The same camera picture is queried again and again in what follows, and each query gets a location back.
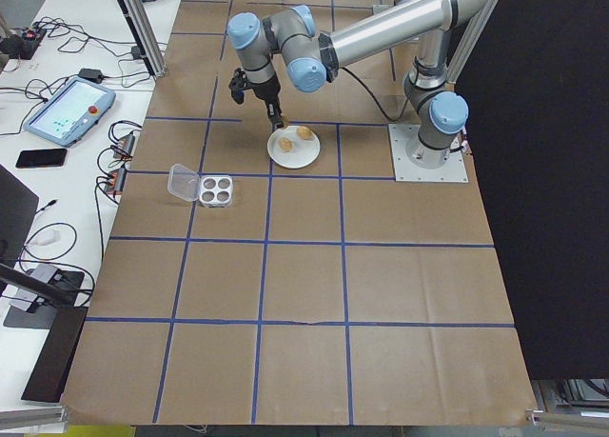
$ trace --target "black curtain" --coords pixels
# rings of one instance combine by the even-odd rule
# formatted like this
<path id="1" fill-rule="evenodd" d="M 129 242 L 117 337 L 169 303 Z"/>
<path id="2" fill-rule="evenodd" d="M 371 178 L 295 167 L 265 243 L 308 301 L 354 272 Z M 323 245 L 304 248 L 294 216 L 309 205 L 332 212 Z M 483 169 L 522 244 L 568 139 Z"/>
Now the black curtain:
<path id="1" fill-rule="evenodd" d="M 609 378 L 609 0 L 500 0 L 457 83 L 532 379 Z"/>

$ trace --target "clear plastic lid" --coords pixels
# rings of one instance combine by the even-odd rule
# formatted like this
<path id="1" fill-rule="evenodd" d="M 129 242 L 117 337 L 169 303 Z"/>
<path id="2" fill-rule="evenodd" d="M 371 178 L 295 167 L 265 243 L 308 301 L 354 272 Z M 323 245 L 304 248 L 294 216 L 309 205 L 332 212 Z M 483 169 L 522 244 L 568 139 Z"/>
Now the clear plastic lid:
<path id="1" fill-rule="evenodd" d="M 201 177 L 194 170 L 181 164 L 174 164 L 169 170 L 167 190 L 176 197 L 193 202 L 199 199 Z"/>

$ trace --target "smartphone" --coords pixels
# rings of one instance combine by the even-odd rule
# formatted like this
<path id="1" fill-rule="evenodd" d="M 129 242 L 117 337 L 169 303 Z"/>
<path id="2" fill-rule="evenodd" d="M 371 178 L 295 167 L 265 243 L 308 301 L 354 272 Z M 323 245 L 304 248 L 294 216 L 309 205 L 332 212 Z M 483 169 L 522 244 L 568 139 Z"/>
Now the smartphone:
<path id="1" fill-rule="evenodd" d="M 24 149 L 19 154 L 16 167 L 29 169 L 63 166 L 67 154 L 67 149 Z"/>

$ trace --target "white plate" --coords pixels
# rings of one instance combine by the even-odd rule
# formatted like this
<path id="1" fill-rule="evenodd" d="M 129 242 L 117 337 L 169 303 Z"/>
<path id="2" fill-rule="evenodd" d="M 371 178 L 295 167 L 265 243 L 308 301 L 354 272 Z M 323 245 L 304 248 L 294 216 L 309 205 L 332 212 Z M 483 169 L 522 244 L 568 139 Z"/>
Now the white plate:
<path id="1" fill-rule="evenodd" d="M 317 135 L 313 133 L 311 140 L 304 140 L 298 136 L 296 129 L 298 126 L 277 129 L 270 134 L 266 143 L 270 158 L 282 168 L 304 168 L 315 161 L 320 154 L 321 145 Z M 279 147 L 279 141 L 284 137 L 292 141 L 291 151 L 283 151 Z"/>

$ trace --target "plastic container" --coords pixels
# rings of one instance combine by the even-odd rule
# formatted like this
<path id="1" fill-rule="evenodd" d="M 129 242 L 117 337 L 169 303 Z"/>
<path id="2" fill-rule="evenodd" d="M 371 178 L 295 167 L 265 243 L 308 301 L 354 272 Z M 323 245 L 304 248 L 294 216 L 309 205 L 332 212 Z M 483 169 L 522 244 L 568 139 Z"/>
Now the plastic container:
<path id="1" fill-rule="evenodd" d="M 232 203 L 233 181 L 229 175 L 199 176 L 182 164 L 169 170 L 167 190 L 188 202 L 199 202 L 204 207 L 228 207 Z"/>

